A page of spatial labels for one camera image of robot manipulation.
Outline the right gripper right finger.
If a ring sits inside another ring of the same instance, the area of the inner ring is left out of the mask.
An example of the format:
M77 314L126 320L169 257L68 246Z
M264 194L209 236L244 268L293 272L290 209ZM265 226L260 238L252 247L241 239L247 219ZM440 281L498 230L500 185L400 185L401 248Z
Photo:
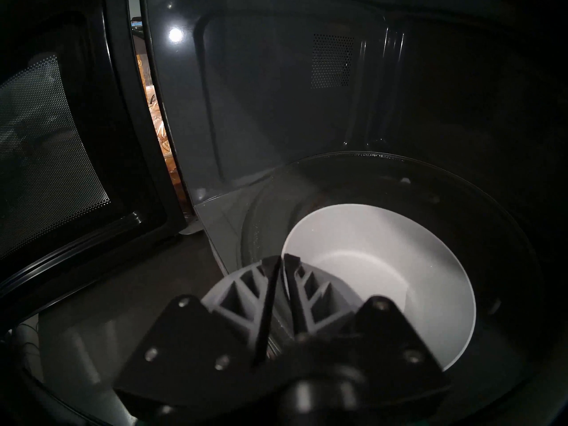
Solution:
M341 279L284 255L294 335L324 369L361 382L368 400L442 400L450 381L389 298L365 302Z

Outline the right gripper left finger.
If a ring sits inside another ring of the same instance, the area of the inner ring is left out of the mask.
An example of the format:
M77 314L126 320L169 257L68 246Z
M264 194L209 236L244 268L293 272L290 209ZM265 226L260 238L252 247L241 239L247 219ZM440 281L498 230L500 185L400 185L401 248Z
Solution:
M281 258L174 298L123 365L113 390L129 412L230 412L277 391L266 362Z

